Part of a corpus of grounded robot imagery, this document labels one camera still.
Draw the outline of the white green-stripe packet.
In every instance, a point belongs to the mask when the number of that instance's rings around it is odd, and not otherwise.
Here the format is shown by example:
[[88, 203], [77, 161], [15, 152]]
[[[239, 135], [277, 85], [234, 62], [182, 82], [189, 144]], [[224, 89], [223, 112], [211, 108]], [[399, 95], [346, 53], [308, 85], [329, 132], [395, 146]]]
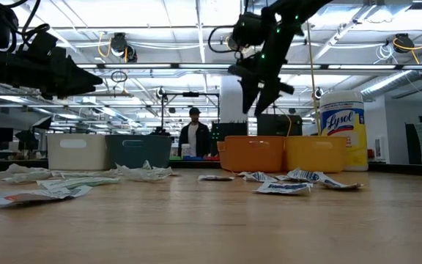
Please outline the white green-stripe packet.
[[63, 180], [38, 180], [37, 185], [47, 190], [57, 190], [62, 188], [74, 189], [80, 186], [94, 187], [102, 185], [111, 185], [117, 184], [119, 182], [119, 179], [110, 177], [82, 177]]
[[51, 171], [51, 174], [54, 177], [61, 177], [64, 179], [71, 179], [71, 178], [84, 178], [84, 177], [108, 177], [108, 178], [116, 178], [118, 175], [115, 173], [114, 170], [108, 171]]

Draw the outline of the white red-print packet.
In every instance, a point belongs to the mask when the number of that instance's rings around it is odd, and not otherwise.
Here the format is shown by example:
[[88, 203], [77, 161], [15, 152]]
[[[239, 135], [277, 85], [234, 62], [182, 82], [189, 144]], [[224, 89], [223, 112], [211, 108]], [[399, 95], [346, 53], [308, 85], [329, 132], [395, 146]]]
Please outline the white red-print packet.
[[0, 206], [73, 199], [87, 194], [91, 189], [90, 186], [79, 186], [73, 189], [37, 189], [0, 193]]

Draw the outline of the orange plastic bin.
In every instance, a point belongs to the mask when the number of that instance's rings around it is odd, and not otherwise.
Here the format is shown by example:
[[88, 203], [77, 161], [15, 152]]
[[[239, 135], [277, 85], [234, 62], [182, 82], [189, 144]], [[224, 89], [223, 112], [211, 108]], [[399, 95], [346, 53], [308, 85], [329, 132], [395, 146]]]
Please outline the orange plastic bin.
[[284, 137], [227, 136], [217, 142], [221, 168], [232, 172], [280, 172]]

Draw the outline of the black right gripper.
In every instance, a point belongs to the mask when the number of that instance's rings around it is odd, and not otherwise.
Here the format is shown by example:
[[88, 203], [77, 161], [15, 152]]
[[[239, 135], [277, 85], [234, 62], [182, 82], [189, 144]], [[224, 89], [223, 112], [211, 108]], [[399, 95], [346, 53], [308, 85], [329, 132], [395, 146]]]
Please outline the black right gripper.
[[238, 59], [228, 68], [232, 75], [241, 77], [243, 113], [247, 114], [259, 94], [259, 82], [264, 83], [256, 102], [255, 115], [259, 116], [279, 98], [279, 92], [294, 93], [294, 87], [281, 82], [281, 66], [287, 63], [286, 55], [295, 36], [295, 21], [263, 21], [265, 40], [261, 51]]

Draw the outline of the white building column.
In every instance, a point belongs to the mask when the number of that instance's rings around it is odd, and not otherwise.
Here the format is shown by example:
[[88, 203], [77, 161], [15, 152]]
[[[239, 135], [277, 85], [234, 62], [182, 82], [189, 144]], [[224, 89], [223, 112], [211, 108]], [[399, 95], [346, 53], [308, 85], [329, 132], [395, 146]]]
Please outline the white building column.
[[243, 91], [236, 76], [221, 78], [220, 119], [223, 123], [248, 120], [248, 115], [243, 113]]

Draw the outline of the white plastic bin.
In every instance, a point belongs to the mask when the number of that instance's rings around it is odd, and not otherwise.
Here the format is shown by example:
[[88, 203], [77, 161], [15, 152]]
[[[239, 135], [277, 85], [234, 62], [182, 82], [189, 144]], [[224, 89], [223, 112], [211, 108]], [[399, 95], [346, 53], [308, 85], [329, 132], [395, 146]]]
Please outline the white plastic bin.
[[109, 168], [104, 135], [47, 135], [48, 168], [63, 171], [103, 171]]

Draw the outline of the yellow plastic bin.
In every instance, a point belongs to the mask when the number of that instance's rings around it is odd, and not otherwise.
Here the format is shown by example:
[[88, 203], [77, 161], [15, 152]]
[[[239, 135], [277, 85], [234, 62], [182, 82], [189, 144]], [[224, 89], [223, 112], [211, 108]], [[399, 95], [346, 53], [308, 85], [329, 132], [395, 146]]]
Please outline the yellow plastic bin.
[[339, 173], [347, 156], [345, 136], [288, 136], [285, 139], [286, 169]]

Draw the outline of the person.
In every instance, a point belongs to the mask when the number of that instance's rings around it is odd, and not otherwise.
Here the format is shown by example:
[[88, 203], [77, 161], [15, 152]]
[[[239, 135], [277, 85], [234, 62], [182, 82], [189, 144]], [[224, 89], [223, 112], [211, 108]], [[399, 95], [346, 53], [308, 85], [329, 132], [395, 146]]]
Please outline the person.
[[205, 157], [210, 154], [210, 130], [199, 121], [200, 113], [196, 107], [190, 109], [190, 122], [180, 131], [178, 155], [182, 155], [184, 144], [190, 145], [192, 156]]

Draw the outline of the long ceiling light bar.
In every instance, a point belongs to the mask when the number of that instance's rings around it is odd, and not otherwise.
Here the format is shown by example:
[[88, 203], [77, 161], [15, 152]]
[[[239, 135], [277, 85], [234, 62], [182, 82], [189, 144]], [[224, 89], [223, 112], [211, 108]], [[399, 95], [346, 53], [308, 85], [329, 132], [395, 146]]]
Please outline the long ceiling light bar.
[[[197, 69], [197, 70], [220, 70], [231, 67], [229, 64], [202, 64], [202, 63], [146, 63], [146, 64], [77, 64], [82, 69]], [[422, 70], [422, 65], [309, 65], [288, 64], [282, 65], [282, 70]]]

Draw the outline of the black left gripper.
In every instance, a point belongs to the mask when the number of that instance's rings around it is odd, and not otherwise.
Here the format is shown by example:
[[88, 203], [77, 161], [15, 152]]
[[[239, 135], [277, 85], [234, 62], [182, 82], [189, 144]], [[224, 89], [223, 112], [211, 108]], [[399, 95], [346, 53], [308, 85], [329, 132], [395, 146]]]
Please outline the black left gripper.
[[[94, 92], [95, 85], [103, 80], [78, 67], [63, 48], [55, 47], [45, 56], [28, 51], [11, 54], [7, 58], [7, 82], [16, 88], [38, 89], [46, 97], [67, 98]], [[67, 85], [85, 87], [68, 89]]]

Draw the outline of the crumpled white packet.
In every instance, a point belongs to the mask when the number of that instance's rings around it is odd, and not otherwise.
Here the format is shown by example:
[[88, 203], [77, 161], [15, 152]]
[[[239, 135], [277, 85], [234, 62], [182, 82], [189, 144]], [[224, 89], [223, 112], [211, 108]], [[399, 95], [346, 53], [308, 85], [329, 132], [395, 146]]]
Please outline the crumpled white packet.
[[134, 169], [116, 164], [116, 171], [126, 180], [148, 183], [160, 182], [168, 176], [175, 175], [171, 167], [160, 168], [151, 166], [148, 161], [145, 161], [142, 167]]
[[11, 184], [23, 184], [45, 180], [53, 177], [51, 172], [30, 172], [13, 174], [10, 172], [0, 172], [0, 181]]
[[10, 164], [6, 172], [11, 174], [27, 174], [32, 172], [49, 172], [49, 169], [41, 168], [41, 167], [27, 167], [21, 166], [18, 164]]

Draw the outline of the teal plastic bin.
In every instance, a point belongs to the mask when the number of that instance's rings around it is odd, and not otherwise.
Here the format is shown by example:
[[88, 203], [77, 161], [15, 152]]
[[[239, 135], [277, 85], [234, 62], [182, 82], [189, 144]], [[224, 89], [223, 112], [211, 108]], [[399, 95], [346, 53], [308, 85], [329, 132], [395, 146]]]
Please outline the teal plastic bin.
[[150, 166], [166, 168], [169, 165], [172, 140], [157, 135], [108, 135], [105, 136], [109, 165], [130, 169], [140, 168], [145, 161]]

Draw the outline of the black metal frame stand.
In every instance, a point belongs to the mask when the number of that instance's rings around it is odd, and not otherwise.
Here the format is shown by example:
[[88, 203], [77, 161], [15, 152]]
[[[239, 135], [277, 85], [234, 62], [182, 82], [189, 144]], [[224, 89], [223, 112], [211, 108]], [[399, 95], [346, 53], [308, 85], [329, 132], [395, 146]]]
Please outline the black metal frame stand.
[[218, 93], [209, 93], [209, 92], [163, 92], [162, 97], [160, 99], [160, 132], [165, 132], [166, 129], [164, 128], [164, 112], [165, 108], [169, 106], [169, 104], [177, 97], [181, 96], [184, 98], [197, 98], [200, 96], [204, 96], [208, 99], [209, 102], [217, 109], [217, 117], [215, 120], [217, 122], [221, 121], [221, 102], [220, 102], [220, 95]]

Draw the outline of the silver air duct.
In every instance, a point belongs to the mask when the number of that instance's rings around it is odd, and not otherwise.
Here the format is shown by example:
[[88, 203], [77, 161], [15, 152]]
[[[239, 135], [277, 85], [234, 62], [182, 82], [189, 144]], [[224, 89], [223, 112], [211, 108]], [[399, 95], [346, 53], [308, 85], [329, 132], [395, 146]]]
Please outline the silver air duct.
[[419, 61], [419, 65], [399, 65], [395, 67], [397, 73], [373, 78], [356, 87], [355, 91], [360, 92], [365, 99], [372, 99], [402, 87], [410, 81], [417, 81], [422, 77], [422, 56], [419, 57]]

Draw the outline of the Lysol wipes canister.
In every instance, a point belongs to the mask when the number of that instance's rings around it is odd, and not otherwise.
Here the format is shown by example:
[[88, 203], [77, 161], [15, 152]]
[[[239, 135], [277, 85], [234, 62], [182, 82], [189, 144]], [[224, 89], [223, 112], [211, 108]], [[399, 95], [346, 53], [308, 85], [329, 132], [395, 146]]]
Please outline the Lysol wipes canister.
[[367, 135], [363, 96], [356, 91], [325, 93], [320, 99], [323, 136], [344, 136], [345, 171], [368, 170]]

